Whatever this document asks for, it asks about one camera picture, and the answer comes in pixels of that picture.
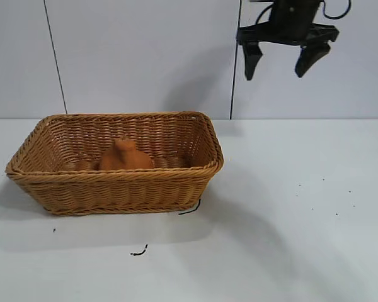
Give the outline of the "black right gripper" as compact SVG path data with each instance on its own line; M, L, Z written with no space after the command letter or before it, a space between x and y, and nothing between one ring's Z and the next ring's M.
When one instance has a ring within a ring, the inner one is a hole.
M295 65L298 78L302 78L318 60L329 53L328 41L335 42L339 31L333 25L314 22L320 3L274 1L268 21L238 29L236 39L243 45L244 74L247 81L252 80L256 66L263 56L258 42L303 45Z

